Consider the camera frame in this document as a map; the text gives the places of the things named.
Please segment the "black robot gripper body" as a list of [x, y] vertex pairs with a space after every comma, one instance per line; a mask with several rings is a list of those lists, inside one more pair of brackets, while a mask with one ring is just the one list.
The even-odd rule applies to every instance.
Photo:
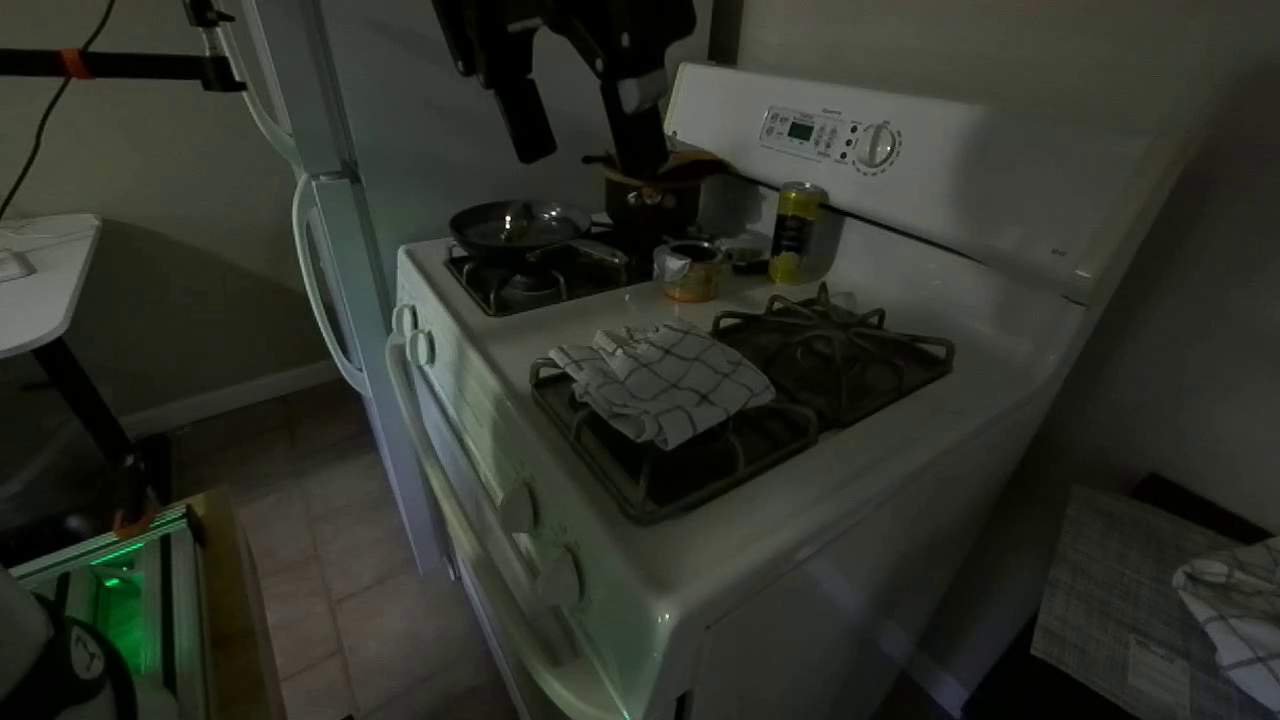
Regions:
[[431, 0], [462, 75], [514, 81], [532, 71], [538, 27], [566, 39], [599, 81], [648, 75], [695, 27], [693, 0]]

